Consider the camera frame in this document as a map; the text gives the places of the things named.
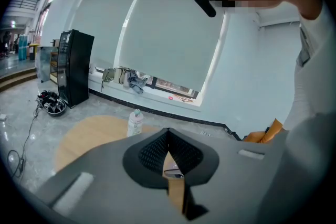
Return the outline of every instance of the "white shirt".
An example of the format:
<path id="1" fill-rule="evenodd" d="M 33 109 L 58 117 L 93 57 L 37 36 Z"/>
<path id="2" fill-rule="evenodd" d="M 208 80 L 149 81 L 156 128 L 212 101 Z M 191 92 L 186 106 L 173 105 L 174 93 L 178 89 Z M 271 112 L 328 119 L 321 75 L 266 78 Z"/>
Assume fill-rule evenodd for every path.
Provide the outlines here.
<path id="1" fill-rule="evenodd" d="M 323 2 L 315 20 L 300 17 L 302 50 L 295 67 L 295 95 L 283 128 L 291 130 L 316 113 L 336 110 L 336 35 Z"/>

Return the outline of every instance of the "round wooden table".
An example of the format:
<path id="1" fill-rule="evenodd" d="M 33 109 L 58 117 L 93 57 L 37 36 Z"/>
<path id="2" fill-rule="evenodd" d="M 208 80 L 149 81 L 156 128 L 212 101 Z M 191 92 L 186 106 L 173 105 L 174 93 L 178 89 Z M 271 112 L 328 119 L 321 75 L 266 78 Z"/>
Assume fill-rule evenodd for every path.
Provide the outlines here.
<path id="1" fill-rule="evenodd" d="M 113 116 L 97 115 L 77 123 L 61 140 L 56 150 L 55 170 L 72 163 L 85 152 L 96 146 L 110 143 L 127 137 L 127 120 Z M 143 125 L 142 132 L 156 132 L 160 129 Z M 163 170 L 169 169 L 173 158 L 167 154 Z M 184 180 L 167 178 L 169 180 L 169 197 L 173 204 L 182 212 L 184 196 Z"/>

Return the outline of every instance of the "black wall trim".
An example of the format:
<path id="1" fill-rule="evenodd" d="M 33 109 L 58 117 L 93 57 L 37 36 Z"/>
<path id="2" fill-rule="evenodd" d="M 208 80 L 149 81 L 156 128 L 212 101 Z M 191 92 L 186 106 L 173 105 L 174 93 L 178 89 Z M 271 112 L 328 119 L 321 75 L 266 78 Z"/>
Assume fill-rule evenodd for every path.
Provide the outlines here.
<path id="1" fill-rule="evenodd" d="M 141 106 L 141 105 L 133 104 L 133 103 L 130 103 L 130 102 L 126 102 L 126 101 L 114 98 L 112 96 L 109 96 L 107 94 L 95 91 L 93 89 L 89 89 L 89 93 L 92 93 L 92 94 L 94 94 L 96 96 L 99 96 L 99 97 L 102 97 L 104 99 L 113 101 L 113 102 L 115 102 L 117 104 L 122 104 L 122 105 L 128 106 L 129 108 L 140 109 L 140 110 L 145 111 L 147 113 L 152 113 L 152 114 L 155 114 L 155 115 L 159 115 L 159 116 L 163 116 L 163 117 L 167 117 L 167 118 L 172 118 L 172 119 L 177 119 L 177 120 L 181 120 L 181 121 L 189 121 L 189 122 L 195 122 L 195 123 L 199 123 L 199 124 L 205 124 L 205 125 L 223 127 L 224 129 L 227 130 L 227 133 L 229 135 L 232 135 L 237 141 L 241 141 L 241 139 L 237 135 L 237 133 L 231 131 L 230 128 L 226 124 L 224 124 L 224 123 L 211 122 L 211 121 L 202 121 L 202 120 L 188 118 L 188 117 L 184 117 L 184 116 L 180 116 L 180 115 L 176 115 L 176 114 L 172 114 L 172 113 L 163 112 L 163 111 L 160 111 L 160 110 L 149 109 L 149 108 L 146 108 L 146 107 Z"/>

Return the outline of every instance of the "black mesh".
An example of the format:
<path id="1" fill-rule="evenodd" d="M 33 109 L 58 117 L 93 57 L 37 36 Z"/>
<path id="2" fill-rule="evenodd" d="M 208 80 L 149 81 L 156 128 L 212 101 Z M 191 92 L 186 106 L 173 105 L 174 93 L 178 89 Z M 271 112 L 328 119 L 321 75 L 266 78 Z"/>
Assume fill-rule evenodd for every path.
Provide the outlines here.
<path id="1" fill-rule="evenodd" d="M 159 175 L 162 175 L 164 160 L 168 153 L 166 140 L 166 134 L 163 134 L 139 152 L 140 163 Z"/>
<path id="2" fill-rule="evenodd" d="M 183 175 L 203 160 L 203 153 L 198 148 L 173 133 L 170 133 L 169 144 L 169 152 Z"/>

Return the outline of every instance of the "blue container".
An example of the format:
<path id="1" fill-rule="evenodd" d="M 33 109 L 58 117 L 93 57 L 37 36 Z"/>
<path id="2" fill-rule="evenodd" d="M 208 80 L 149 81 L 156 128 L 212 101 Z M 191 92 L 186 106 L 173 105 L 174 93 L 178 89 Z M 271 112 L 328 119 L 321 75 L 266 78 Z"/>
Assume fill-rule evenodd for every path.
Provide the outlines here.
<path id="1" fill-rule="evenodd" d="M 28 36 L 20 36 L 19 39 L 19 60 L 27 59 L 27 45 L 28 45 Z"/>

